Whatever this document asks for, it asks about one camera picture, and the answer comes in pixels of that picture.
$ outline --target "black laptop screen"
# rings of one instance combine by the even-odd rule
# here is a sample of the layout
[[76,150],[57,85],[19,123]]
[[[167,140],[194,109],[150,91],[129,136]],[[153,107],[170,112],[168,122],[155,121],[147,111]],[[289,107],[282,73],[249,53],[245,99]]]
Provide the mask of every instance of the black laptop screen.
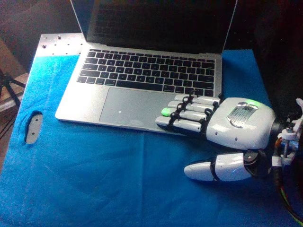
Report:
[[72,0],[87,42],[222,53],[236,0]]

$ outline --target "trackpad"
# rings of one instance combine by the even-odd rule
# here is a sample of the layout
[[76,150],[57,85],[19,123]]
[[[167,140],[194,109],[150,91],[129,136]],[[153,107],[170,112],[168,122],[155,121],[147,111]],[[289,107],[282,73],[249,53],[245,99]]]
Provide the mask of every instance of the trackpad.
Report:
[[100,122],[136,128],[156,129],[155,120],[175,95],[110,88]]

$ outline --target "dark background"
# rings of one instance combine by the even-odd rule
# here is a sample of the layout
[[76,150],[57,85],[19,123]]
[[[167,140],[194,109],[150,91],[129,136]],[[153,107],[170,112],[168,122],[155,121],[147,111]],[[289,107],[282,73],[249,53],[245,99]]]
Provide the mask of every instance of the dark background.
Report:
[[[78,32],[68,0],[1,1],[0,37],[27,71],[41,34]],[[253,49],[277,115],[301,114],[303,1],[239,0],[225,49]]]

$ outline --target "space bar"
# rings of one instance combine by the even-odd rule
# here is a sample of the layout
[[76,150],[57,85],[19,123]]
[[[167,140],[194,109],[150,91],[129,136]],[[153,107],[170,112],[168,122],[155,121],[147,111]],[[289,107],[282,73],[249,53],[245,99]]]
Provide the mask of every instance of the space bar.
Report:
[[162,91],[162,85],[160,84],[145,84],[145,83],[123,81],[123,80],[118,80],[116,87],[128,87],[128,88],[136,88],[143,90]]

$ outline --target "laptop keyboard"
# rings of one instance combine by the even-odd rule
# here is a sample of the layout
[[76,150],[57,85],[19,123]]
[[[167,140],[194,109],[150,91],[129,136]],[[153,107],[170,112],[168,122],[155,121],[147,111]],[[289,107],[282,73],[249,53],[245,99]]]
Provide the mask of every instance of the laptop keyboard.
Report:
[[79,83],[214,96],[215,60],[90,49]]

